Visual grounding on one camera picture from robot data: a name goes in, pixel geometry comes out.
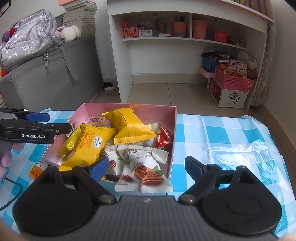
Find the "white box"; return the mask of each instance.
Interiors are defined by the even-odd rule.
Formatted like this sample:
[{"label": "white box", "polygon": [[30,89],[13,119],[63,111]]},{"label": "white box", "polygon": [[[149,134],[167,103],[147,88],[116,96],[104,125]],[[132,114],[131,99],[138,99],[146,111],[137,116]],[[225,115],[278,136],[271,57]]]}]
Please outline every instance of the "white box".
[{"label": "white box", "polygon": [[139,36],[140,37],[152,37],[152,29],[140,29]]},{"label": "white box", "polygon": [[244,108],[249,92],[222,89],[215,79],[208,80],[207,89],[210,91],[218,107]]}]

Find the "white wall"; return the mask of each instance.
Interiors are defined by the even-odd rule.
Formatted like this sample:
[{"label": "white wall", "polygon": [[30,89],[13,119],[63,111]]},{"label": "white wall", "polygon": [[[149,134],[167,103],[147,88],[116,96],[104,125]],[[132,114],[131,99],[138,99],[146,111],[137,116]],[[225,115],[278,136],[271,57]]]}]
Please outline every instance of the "white wall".
[{"label": "white wall", "polygon": [[296,148],[296,11],[284,0],[273,0],[276,45],[264,105]]},{"label": "white wall", "polygon": [[[103,79],[116,78],[113,59],[108,8],[106,0],[97,0],[96,47],[100,61]],[[11,7],[0,18],[0,38],[16,21],[37,12],[40,9],[50,11],[53,16],[63,14],[64,8],[58,5],[58,0],[12,0]]]}]

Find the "pecan nut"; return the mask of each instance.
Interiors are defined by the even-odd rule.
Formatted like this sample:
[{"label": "pecan nut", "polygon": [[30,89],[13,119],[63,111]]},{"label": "pecan nut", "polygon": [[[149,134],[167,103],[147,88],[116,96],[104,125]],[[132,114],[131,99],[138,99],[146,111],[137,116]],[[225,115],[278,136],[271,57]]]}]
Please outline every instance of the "pecan nut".
[{"label": "pecan nut", "polygon": [[124,180],[124,181],[126,181],[126,182],[130,182],[130,183],[133,182],[132,177],[129,176],[129,175],[125,175],[125,174],[123,174],[123,175],[121,176],[121,179]]},{"label": "pecan nut", "polygon": [[134,172],[134,176],[142,180],[147,175],[148,168],[146,166],[138,166]]},{"label": "pecan nut", "polygon": [[163,183],[163,178],[160,176],[145,176],[141,180],[141,184],[145,186],[157,186]]},{"label": "pecan nut", "polygon": [[112,168],[115,168],[115,167],[116,167],[116,162],[115,162],[114,160],[111,160],[111,161],[110,161],[110,166],[111,166]]}]

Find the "blue and white tablecloth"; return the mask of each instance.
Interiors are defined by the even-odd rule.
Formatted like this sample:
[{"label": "blue and white tablecloth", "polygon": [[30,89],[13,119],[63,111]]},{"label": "blue and white tablecloth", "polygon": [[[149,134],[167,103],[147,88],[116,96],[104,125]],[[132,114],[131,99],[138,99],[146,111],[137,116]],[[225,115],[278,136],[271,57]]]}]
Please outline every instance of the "blue and white tablecloth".
[{"label": "blue and white tablecloth", "polygon": [[[51,111],[49,122],[65,123],[73,111]],[[24,190],[33,182],[29,177],[47,145],[25,144],[22,151],[12,151],[13,165],[7,177],[20,183]],[[223,169],[247,166],[281,203],[283,215],[276,234],[296,232],[296,202],[287,169],[266,126],[250,116],[224,118],[199,115],[177,115],[176,142],[170,181],[178,198],[194,181],[186,173],[184,160],[193,156],[203,164],[214,163]],[[7,180],[0,182],[0,207],[9,202],[19,187]],[[13,204],[0,217],[17,230],[12,218]]]}]

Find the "red basket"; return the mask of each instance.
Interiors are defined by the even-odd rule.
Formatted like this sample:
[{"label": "red basket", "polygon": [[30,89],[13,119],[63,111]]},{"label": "red basket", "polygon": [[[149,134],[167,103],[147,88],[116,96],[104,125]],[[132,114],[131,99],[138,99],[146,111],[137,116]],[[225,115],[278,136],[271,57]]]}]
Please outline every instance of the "red basket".
[{"label": "red basket", "polygon": [[226,75],[216,66],[215,80],[226,90],[251,92],[255,80]]},{"label": "red basket", "polygon": [[137,38],[139,37],[139,27],[123,28],[124,38]]},{"label": "red basket", "polygon": [[222,32],[220,30],[214,30],[214,40],[217,42],[226,43],[228,32]]}]

